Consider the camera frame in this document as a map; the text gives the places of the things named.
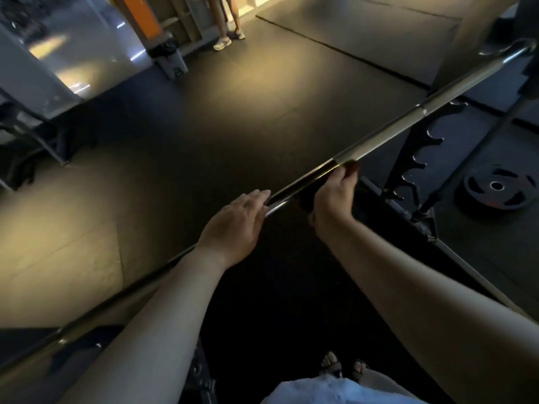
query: steel pipe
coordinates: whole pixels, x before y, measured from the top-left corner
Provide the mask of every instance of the steel pipe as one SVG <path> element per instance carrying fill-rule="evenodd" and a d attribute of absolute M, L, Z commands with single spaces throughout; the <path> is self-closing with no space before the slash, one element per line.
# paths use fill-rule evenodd
<path fill-rule="evenodd" d="M 329 159 L 327 162 L 323 163 L 316 169 L 310 171 L 303 177 L 300 177 L 298 180 L 271 196 L 267 202 L 269 207 L 267 215 L 272 214 L 287 203 L 291 202 L 302 190 L 307 188 L 320 177 L 329 173 L 334 168 L 350 160 L 359 160 L 360 158 L 364 157 L 390 139 L 393 139 L 396 135 L 399 135 L 405 131 L 407 128 L 413 126 L 416 122 L 433 113 L 435 110 L 438 110 L 446 103 L 449 103 L 453 99 L 457 98 L 468 89 L 488 78 L 490 75 L 496 73 L 505 64 L 521 55 L 533 51 L 535 46 L 535 40 L 519 40 L 513 46 L 507 48 L 491 61 L 476 67 L 468 74 L 440 89 L 435 94 L 430 95 L 427 99 L 425 99 L 425 101 L 409 110 L 404 115 L 397 117 L 395 120 L 389 122 L 386 126 L 383 126 L 381 129 L 378 129 L 374 133 L 354 143 L 351 147 L 340 152 L 332 159 Z M 112 311 L 116 311 L 118 307 L 124 307 L 126 301 L 133 300 L 140 295 L 147 295 L 149 292 L 157 289 L 161 280 L 168 273 L 168 271 L 170 271 L 185 254 L 191 252 L 194 247 L 195 246 L 192 245 L 191 247 L 182 251 L 174 258 L 171 258 L 162 268 L 139 279 L 128 288 L 125 288 L 123 291 L 120 291 L 110 299 L 107 299 L 100 305 L 96 306 L 81 318 L 58 329 L 57 332 L 43 340 L 39 346 L 27 353 L 25 356 L 19 358 L 16 362 L 11 362 L 3 369 L 0 369 L 0 389 L 5 388 L 7 384 L 12 382 L 17 377 L 20 377 L 25 371 L 30 371 L 34 361 L 40 360 L 45 355 L 50 356 L 51 354 L 54 354 L 55 352 L 64 348 L 67 343 L 75 341 L 85 332 L 90 331 L 92 328 L 91 324 L 96 323 L 99 318 L 104 317 Z"/>

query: forearm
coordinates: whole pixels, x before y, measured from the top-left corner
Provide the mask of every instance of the forearm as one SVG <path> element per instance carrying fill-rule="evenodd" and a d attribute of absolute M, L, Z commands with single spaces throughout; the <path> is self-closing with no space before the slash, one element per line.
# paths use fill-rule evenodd
<path fill-rule="evenodd" d="M 329 246 L 414 358 L 457 402 L 536 400 L 539 327 L 340 223 Z"/>
<path fill-rule="evenodd" d="M 184 257 L 61 403 L 176 404 L 222 272 L 196 251 Z"/>

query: right hand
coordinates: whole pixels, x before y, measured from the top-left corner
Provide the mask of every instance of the right hand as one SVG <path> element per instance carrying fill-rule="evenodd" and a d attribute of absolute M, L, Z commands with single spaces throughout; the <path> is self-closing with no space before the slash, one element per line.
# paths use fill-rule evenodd
<path fill-rule="evenodd" d="M 325 244 L 334 237 L 335 230 L 342 224 L 354 220 L 352 203 L 356 184 L 357 170 L 346 176 L 345 167 L 339 166 L 316 192 L 309 222 L 314 227 L 316 235 Z"/>

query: foot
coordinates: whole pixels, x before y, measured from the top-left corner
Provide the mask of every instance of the foot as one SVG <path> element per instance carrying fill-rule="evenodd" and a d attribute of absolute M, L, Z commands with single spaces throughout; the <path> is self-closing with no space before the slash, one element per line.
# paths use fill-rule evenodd
<path fill-rule="evenodd" d="M 354 367 L 352 368 L 352 378 L 356 383 L 360 383 L 361 377 L 365 373 L 365 370 L 367 370 L 369 367 L 367 366 L 367 363 L 361 360 L 354 361 Z"/>
<path fill-rule="evenodd" d="M 229 37 L 221 37 L 219 38 L 219 41 L 217 41 L 217 43 L 213 46 L 213 49 L 215 49 L 216 51 L 220 51 L 222 49 L 225 49 L 230 44 L 232 44 L 232 40 Z"/>
<path fill-rule="evenodd" d="M 324 356 L 324 359 L 322 360 L 322 363 L 321 363 L 321 367 L 322 367 L 320 371 L 321 375 L 329 374 L 337 378 L 342 377 L 341 362 L 339 361 L 337 356 L 335 356 L 335 353 L 331 351 L 327 352 L 326 355 Z"/>

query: left hand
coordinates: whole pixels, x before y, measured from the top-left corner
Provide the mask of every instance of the left hand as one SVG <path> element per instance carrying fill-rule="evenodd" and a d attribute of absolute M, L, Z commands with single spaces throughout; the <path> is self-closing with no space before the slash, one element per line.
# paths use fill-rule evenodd
<path fill-rule="evenodd" d="M 255 190 L 225 206 L 206 224 L 195 251 L 214 258 L 223 270 L 246 258 L 257 244 L 270 194 L 270 190 Z"/>

